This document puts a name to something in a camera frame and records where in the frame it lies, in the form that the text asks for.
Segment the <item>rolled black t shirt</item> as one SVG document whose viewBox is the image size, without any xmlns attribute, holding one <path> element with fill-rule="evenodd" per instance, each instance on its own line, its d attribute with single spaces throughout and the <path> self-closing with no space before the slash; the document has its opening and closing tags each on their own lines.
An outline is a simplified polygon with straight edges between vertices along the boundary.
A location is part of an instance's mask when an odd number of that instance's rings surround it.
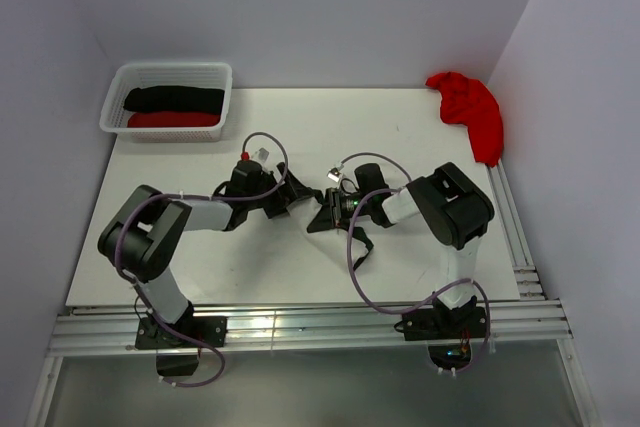
<svg viewBox="0 0 640 427">
<path fill-rule="evenodd" d="M 123 109 L 133 113 L 202 112 L 220 114 L 225 91 L 187 86 L 135 88 L 125 97 Z"/>
</svg>

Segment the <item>rolled red t shirt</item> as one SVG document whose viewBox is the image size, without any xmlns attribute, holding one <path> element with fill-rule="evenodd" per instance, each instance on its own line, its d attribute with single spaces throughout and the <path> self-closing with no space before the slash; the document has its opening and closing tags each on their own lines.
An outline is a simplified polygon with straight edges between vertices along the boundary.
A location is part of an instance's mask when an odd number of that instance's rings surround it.
<svg viewBox="0 0 640 427">
<path fill-rule="evenodd" d="M 201 128 L 213 127 L 220 122 L 219 114 L 202 112 L 134 113 L 127 122 L 128 128 Z"/>
</svg>

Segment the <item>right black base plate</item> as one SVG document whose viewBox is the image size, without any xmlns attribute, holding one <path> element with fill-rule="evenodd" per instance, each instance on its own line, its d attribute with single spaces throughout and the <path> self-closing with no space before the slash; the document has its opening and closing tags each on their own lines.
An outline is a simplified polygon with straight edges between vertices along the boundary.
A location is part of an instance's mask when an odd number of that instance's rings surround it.
<svg viewBox="0 0 640 427">
<path fill-rule="evenodd" d="M 394 324 L 405 341 L 481 339 L 489 327 L 487 311 L 475 304 L 453 310 L 437 304 L 403 314 Z"/>
</svg>

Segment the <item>crumpled red t shirt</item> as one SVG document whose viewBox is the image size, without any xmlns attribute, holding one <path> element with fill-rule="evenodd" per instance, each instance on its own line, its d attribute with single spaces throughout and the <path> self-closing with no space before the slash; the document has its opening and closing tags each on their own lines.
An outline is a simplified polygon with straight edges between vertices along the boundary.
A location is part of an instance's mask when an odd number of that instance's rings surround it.
<svg viewBox="0 0 640 427">
<path fill-rule="evenodd" d="M 441 95 L 441 121 L 467 129 L 475 161 L 496 167 L 504 149 L 504 126 L 499 104 L 488 88 L 452 71 L 428 77 L 425 86 Z"/>
</svg>

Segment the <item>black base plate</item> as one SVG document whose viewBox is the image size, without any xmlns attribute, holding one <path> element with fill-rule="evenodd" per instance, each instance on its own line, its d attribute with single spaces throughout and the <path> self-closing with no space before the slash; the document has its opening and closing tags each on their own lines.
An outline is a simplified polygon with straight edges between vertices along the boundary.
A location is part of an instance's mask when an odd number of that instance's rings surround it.
<svg viewBox="0 0 640 427">
<path fill-rule="evenodd" d="M 475 304 L 453 310 L 437 304 L 403 314 L 394 324 L 405 341 L 481 339 L 489 327 L 487 311 Z"/>
<path fill-rule="evenodd" d="M 179 333 L 176 336 L 161 327 L 152 317 L 139 321 L 135 339 L 136 350 L 168 350 L 195 348 L 196 344 L 185 340 L 195 339 L 211 347 L 223 347 L 227 333 L 227 318 L 224 316 L 193 317 L 181 325 L 171 325 Z"/>
</svg>

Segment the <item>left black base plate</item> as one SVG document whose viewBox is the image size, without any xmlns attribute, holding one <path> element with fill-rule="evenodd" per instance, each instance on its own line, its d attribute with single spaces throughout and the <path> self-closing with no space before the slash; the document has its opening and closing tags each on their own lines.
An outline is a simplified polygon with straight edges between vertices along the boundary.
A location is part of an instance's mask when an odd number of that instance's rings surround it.
<svg viewBox="0 0 640 427">
<path fill-rule="evenodd" d="M 168 350 L 195 348 L 196 344 L 185 340 L 195 339 L 211 347 L 223 347 L 227 333 L 227 318 L 224 316 L 193 317 L 181 325 L 171 325 L 179 333 L 176 336 L 161 327 L 152 317 L 139 321 L 135 339 L 136 350 Z"/>
</svg>

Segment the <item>aluminium frame rail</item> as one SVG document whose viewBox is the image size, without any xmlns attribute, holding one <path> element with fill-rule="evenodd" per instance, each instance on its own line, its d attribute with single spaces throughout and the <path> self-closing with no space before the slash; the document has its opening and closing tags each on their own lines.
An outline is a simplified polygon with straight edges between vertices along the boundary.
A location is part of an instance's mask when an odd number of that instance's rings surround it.
<svg viewBox="0 0 640 427">
<path fill-rule="evenodd" d="M 559 300 L 540 284 L 505 170 L 489 173 L 521 297 L 491 308 L 490 347 L 454 378 L 364 307 L 232 307 L 216 383 L 171 388 L 133 348 L 127 308 L 57 320 L 30 426 L 598 426 Z"/>
</svg>

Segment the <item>white plastic basket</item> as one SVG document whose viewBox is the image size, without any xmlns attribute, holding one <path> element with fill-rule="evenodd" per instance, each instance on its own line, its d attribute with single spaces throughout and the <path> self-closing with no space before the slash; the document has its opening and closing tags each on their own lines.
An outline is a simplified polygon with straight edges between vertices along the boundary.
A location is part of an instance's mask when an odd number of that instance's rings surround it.
<svg viewBox="0 0 640 427">
<path fill-rule="evenodd" d="M 223 62 L 137 62 L 111 81 L 99 120 L 139 142 L 215 142 L 230 108 L 233 74 Z"/>
</svg>

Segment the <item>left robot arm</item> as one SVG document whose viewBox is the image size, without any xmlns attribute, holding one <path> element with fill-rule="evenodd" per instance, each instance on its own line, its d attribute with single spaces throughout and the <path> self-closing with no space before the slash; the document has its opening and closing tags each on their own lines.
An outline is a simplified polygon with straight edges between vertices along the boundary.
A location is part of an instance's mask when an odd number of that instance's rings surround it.
<svg viewBox="0 0 640 427">
<path fill-rule="evenodd" d="M 140 185 L 100 234 L 98 251 L 137 289 L 160 323 L 159 335 L 170 345 L 183 346 L 196 334 L 193 304 L 170 268 L 183 233 L 231 232 L 253 210 L 271 219 L 290 214 L 300 202 L 322 199 L 283 162 L 277 169 L 280 179 L 254 160 L 240 160 L 211 197 L 170 195 Z"/>
</svg>

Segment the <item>white and green t shirt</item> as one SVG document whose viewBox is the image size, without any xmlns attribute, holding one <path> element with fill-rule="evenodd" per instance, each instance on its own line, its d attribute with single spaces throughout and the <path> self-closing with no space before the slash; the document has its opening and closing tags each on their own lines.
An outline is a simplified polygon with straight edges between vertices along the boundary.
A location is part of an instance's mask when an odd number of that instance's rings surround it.
<svg viewBox="0 0 640 427">
<path fill-rule="evenodd" d="M 311 232 L 310 226 L 321 211 L 321 204 L 315 197 L 298 200 L 287 207 L 287 212 L 295 222 L 303 237 L 331 263 L 343 272 L 348 271 L 347 232 L 330 227 L 328 230 Z"/>
</svg>

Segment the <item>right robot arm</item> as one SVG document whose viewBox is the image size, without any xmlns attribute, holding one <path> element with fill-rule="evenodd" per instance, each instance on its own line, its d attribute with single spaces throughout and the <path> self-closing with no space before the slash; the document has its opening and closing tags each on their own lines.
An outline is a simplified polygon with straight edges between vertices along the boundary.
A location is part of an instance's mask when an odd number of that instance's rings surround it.
<svg viewBox="0 0 640 427">
<path fill-rule="evenodd" d="M 408 178 L 405 186 L 392 189 L 376 163 L 357 167 L 355 189 L 328 188 L 311 198 L 300 214 L 305 234 L 327 253 L 335 251 L 335 234 L 345 242 L 346 267 L 362 300 L 383 313 L 359 285 L 356 269 L 372 253 L 374 244 L 357 225 L 360 216 L 375 225 L 391 228 L 421 217 L 442 252 L 440 272 L 445 285 L 419 305 L 432 304 L 435 330 L 452 337 L 462 330 L 485 293 L 474 279 L 477 255 L 495 211 L 488 196 L 455 164 L 448 162 L 429 176 Z"/>
</svg>

